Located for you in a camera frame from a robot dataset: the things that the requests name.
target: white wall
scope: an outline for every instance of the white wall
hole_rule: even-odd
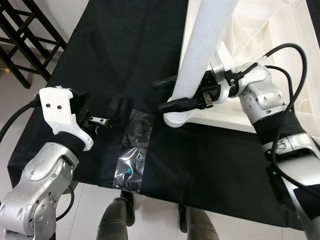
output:
[[[44,15],[50,20],[61,36],[68,41],[78,24],[89,0],[34,0]],[[9,0],[15,9],[28,11],[28,8],[21,0]],[[50,34],[40,25],[37,19],[30,24],[30,29],[37,37],[52,39]],[[6,35],[1,30],[0,37]],[[47,44],[47,48],[52,49],[52,45]]]

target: black tablecloth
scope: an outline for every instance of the black tablecloth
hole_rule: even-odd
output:
[[[79,158],[74,180],[112,188],[124,131],[132,109],[155,115],[140,194],[270,225],[299,228],[269,184],[255,134],[187,123],[168,127],[155,106],[170,92],[151,82],[178,72],[187,0],[91,0],[48,86],[61,85],[91,97],[93,116],[111,114]],[[122,99],[117,113],[113,98]],[[52,137],[36,109],[8,163],[13,185],[21,170]]]

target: white pole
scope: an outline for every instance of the white pole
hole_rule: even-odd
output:
[[[202,0],[171,100],[191,99],[239,0]]]

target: white shelving unit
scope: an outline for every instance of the white shelving unit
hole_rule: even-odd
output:
[[[197,17],[201,0],[189,0],[181,60]],[[272,48],[284,43],[300,45],[308,60],[306,83],[295,103],[296,115],[303,128],[320,142],[320,49],[305,0],[239,0],[222,39],[235,65],[255,62]],[[293,89],[299,84],[302,64],[294,49],[283,49],[264,65],[284,68],[292,77]],[[272,80],[289,102],[285,76],[270,70]],[[221,105],[190,112],[189,122],[255,133],[243,113],[238,98]]]

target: floor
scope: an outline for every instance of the floor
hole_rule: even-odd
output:
[[[17,64],[26,65],[24,58],[16,54]],[[48,66],[50,72],[56,63]],[[0,70],[0,128],[21,106],[33,99],[39,89],[45,87],[44,79],[36,74],[25,73],[32,81],[31,89],[25,89],[11,73]],[[11,190],[7,171],[8,160],[23,132],[32,111],[24,113],[5,135],[0,144],[0,201]],[[57,240],[94,240],[100,219],[119,190],[80,183],[75,190],[75,201],[71,211],[57,222]],[[58,203],[57,216],[68,206],[70,196],[63,195]],[[130,240],[186,240],[187,235],[178,228],[178,206],[175,203],[135,195],[136,220],[128,227]],[[261,224],[235,217],[208,212],[208,216],[221,240],[306,240],[302,231]],[[3,230],[0,227],[0,240]]]

